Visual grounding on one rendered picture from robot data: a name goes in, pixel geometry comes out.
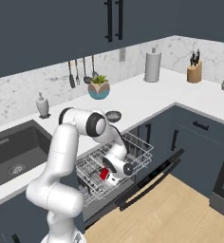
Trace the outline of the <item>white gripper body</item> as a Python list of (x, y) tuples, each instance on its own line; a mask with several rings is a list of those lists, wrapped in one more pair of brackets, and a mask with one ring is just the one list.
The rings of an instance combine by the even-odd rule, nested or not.
[(107, 186), (116, 186), (120, 181), (120, 178), (118, 178), (114, 173), (110, 173), (107, 175), (105, 184)]

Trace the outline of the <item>red cup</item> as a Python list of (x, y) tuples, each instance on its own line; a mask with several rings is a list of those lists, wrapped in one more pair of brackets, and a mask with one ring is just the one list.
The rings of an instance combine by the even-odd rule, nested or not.
[(101, 173), (100, 173), (101, 180), (106, 180), (108, 174), (109, 174), (109, 170), (106, 167), (102, 168)]

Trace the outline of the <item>dark dishwasher door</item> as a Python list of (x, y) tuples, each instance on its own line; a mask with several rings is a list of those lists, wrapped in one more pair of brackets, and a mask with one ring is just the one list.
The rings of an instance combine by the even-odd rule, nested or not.
[[(127, 187), (123, 192), (121, 192), (116, 197), (109, 200), (97, 213), (91, 216), (85, 223), (84, 228), (87, 230), (103, 216), (107, 215), (116, 208), (119, 208), (120, 211), (124, 211), (126, 208), (130, 207), (132, 204), (141, 199), (144, 195), (150, 192), (155, 188), (165, 177), (170, 174), (177, 165), (181, 162), (181, 156), (184, 153), (184, 150), (180, 148), (175, 152), (170, 158), (164, 161), (157, 169), (155, 169), (151, 174), (142, 179), (140, 182), (134, 182), (130, 187)], [(158, 178), (151, 186), (145, 189), (143, 192), (138, 194), (136, 197), (131, 198), (135, 195), (140, 189), (152, 181), (156, 176), (162, 173), (162, 176)]]

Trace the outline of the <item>dark blue lower cupboard door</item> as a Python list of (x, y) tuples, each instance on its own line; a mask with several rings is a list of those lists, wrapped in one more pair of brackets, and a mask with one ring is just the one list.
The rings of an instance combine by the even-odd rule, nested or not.
[[(171, 151), (174, 131), (178, 130), (176, 149)], [(172, 175), (202, 195), (210, 197), (224, 159), (224, 145), (203, 138), (174, 122), (170, 124), (168, 152), (184, 150)]]
[[(171, 123), (171, 113), (173, 108), (169, 108), (160, 114), (156, 115), (151, 120), (133, 128), (130, 133), (137, 137), (135, 143), (141, 146), (145, 151), (148, 151), (151, 146), (154, 149), (151, 151), (152, 160), (143, 168), (141, 168), (135, 175), (135, 181), (139, 182), (155, 169), (157, 169), (169, 154), (167, 150), (168, 135)], [(146, 143), (146, 132), (147, 128), (145, 124), (151, 123), (151, 138), (150, 144)]]
[(21, 243), (41, 243), (48, 233), (47, 211), (28, 201), (23, 192), (0, 205), (0, 230), (8, 243), (14, 243), (14, 234)]

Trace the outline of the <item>dark blue cupboard door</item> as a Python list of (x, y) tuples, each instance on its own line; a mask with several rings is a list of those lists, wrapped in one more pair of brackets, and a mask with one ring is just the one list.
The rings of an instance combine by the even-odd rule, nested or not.
[(0, 78), (112, 49), (105, 0), (0, 0)]
[[(174, 131), (178, 130), (176, 149), (171, 151)], [(203, 138), (174, 122), (170, 124), (168, 152), (184, 150), (172, 175), (202, 195), (210, 197), (224, 159), (224, 145)]]
[(0, 205), (0, 230), (8, 243), (14, 243), (14, 234), (21, 243), (41, 243), (48, 233), (47, 211), (28, 201), (23, 192)]
[[(148, 151), (151, 146), (154, 149), (151, 151), (152, 160), (143, 168), (141, 168), (135, 175), (135, 181), (139, 182), (155, 169), (157, 169), (169, 154), (167, 150), (168, 135), (171, 123), (171, 113), (173, 108), (169, 108), (160, 114), (156, 115), (151, 120), (133, 128), (130, 133), (137, 137), (135, 143), (141, 146), (145, 151)], [(146, 143), (146, 132), (147, 128), (145, 124), (151, 123), (151, 138), (150, 144)]]
[(224, 0), (123, 0), (123, 47), (173, 35), (224, 43)]

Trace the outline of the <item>dark blue upper cupboard door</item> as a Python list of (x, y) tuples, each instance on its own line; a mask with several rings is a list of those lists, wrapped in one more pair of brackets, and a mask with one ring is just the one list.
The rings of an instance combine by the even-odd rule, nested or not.
[(123, 47), (173, 35), (224, 43), (224, 0), (123, 0)]
[(112, 49), (105, 0), (0, 0), (0, 78)]

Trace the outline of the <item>potted plant in teal pot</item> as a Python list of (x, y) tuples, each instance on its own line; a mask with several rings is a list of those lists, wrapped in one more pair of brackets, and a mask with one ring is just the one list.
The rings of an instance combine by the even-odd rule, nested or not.
[(103, 75), (93, 78), (91, 83), (88, 85), (88, 93), (95, 100), (105, 99), (109, 92), (109, 81)]

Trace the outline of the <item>dark grey sink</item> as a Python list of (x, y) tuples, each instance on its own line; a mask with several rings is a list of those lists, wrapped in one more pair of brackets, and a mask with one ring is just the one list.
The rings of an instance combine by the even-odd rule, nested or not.
[(52, 136), (35, 120), (0, 132), (0, 185), (47, 161)]

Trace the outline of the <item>hanging dark ladle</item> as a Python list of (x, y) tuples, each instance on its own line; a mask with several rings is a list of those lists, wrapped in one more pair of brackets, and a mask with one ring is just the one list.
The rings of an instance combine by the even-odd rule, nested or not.
[(86, 75), (86, 69), (85, 69), (85, 57), (83, 57), (83, 65), (84, 65), (84, 82), (86, 84), (90, 84), (91, 83), (91, 77)]

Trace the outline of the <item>hanging grey skimmer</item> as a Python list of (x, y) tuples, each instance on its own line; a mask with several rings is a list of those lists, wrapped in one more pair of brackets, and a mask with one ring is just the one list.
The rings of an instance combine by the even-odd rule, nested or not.
[(99, 77), (99, 74), (98, 72), (95, 71), (94, 55), (91, 56), (91, 60), (92, 60), (92, 77), (97, 78)]

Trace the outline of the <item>hanging dark spatula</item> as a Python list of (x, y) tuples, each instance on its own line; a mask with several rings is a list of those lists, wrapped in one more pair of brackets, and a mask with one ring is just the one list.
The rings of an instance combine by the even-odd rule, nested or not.
[(71, 86), (71, 88), (75, 88), (74, 78), (73, 78), (73, 75), (71, 73), (71, 63), (70, 63), (70, 61), (68, 61), (68, 68), (69, 68), (69, 82), (70, 82), (70, 86)]

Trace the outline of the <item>dark blue drawer front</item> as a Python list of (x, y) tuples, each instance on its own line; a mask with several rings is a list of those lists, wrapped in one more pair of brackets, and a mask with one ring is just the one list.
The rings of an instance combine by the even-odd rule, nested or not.
[[(224, 124), (218, 121), (211, 120), (207, 117), (201, 116), (197, 113), (189, 111), (187, 109), (181, 108), (179, 106), (174, 106), (172, 111), (172, 118), (175, 122), (188, 128), (199, 135), (219, 142), (224, 145)], [(199, 127), (193, 125), (194, 121), (198, 121), (201, 124), (209, 125), (209, 130), (203, 130)]]

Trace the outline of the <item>paper towel roll on holder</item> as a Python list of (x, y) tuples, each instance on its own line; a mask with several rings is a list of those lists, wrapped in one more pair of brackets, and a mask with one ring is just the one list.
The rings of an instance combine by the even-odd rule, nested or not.
[(161, 53), (155, 47), (146, 53), (144, 80), (148, 83), (156, 83), (159, 80)]

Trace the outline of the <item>wooden knife block with knives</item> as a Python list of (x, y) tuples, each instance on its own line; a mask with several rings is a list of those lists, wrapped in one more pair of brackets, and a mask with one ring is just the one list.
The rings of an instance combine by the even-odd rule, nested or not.
[(187, 67), (187, 82), (196, 84), (201, 81), (202, 62), (200, 60), (200, 50), (192, 53), (190, 65)]

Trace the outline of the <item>grey wall outlet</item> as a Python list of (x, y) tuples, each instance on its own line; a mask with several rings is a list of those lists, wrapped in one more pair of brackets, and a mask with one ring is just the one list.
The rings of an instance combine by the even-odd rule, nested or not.
[(126, 48), (121, 48), (119, 51), (119, 62), (124, 62), (125, 61), (125, 53), (126, 53)]

